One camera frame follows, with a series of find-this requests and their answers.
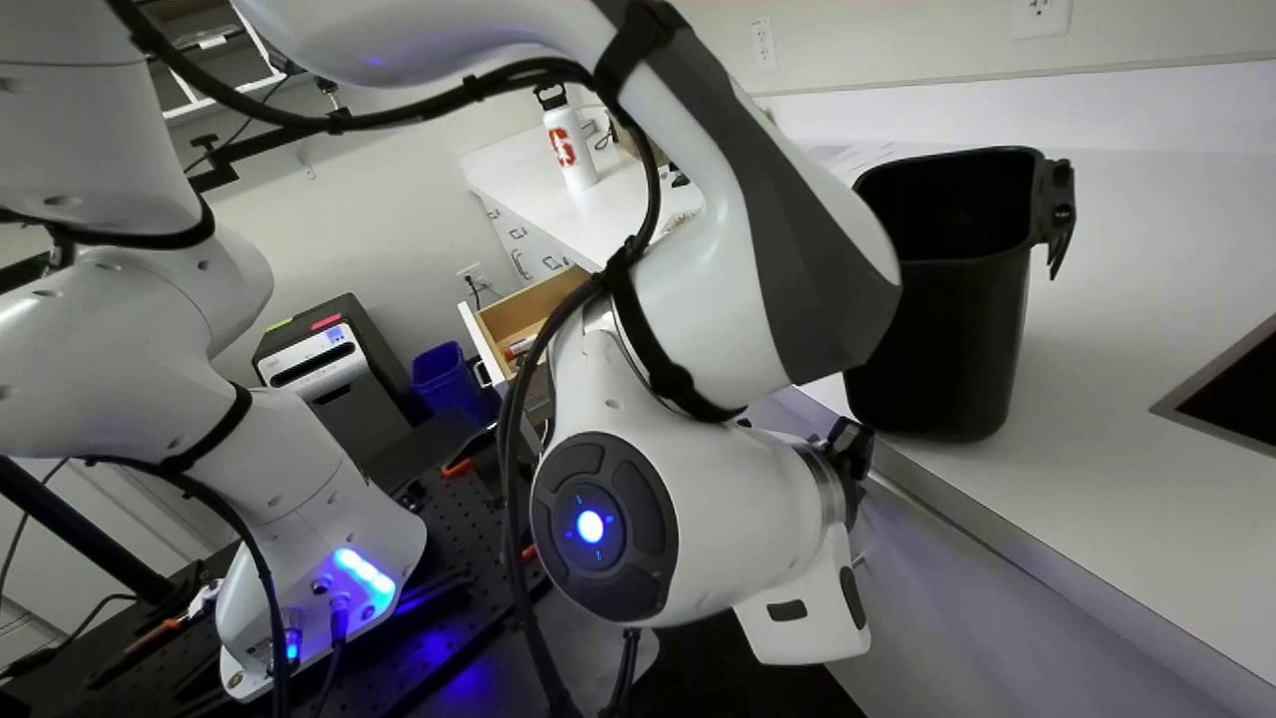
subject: black trash can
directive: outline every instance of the black trash can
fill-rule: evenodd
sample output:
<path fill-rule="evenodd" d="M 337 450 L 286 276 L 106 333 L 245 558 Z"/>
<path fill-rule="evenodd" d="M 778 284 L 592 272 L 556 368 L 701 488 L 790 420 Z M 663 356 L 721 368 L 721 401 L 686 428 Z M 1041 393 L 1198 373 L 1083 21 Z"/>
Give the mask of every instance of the black trash can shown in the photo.
<path fill-rule="evenodd" d="M 1076 228 L 1073 168 L 1033 147 L 897 158 L 855 191 L 902 256 L 902 312 L 877 356 L 846 372 L 858 420 L 926 438 L 984 438 L 1011 413 L 1029 256 L 1059 276 Z"/>

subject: white countertop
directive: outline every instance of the white countertop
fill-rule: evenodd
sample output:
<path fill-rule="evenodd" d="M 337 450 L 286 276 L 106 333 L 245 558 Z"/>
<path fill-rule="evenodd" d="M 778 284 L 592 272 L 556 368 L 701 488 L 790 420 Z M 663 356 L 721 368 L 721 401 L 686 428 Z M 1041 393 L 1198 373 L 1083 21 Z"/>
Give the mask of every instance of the white countertop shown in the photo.
<path fill-rule="evenodd" d="M 640 168 L 579 207 L 536 155 L 498 170 L 511 147 L 470 183 L 600 265 L 641 212 Z M 891 438 L 882 470 L 1172 670 L 1274 706 L 1276 460 L 1153 401 L 1276 315 L 1276 158 L 1069 158 L 1083 228 L 1059 284 L 1036 256 L 1013 420 L 964 446 Z M 842 377 L 809 393 L 846 409 Z"/>

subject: blue led light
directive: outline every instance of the blue led light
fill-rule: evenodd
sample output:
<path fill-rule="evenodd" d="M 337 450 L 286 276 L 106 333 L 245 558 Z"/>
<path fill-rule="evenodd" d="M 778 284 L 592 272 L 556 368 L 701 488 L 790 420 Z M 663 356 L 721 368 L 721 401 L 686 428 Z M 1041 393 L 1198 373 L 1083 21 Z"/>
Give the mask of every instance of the blue led light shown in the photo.
<path fill-rule="evenodd" d="M 600 513 L 600 510 L 583 510 L 583 513 L 576 519 L 576 535 L 579 535 L 583 541 L 600 545 L 601 535 L 607 535 L 601 513 Z"/>
<path fill-rule="evenodd" d="M 373 602 L 375 614 L 385 614 L 394 602 L 394 577 L 385 573 L 381 567 L 373 567 L 365 553 L 356 553 L 352 545 L 341 545 L 332 553 L 332 567 L 344 569 Z"/>

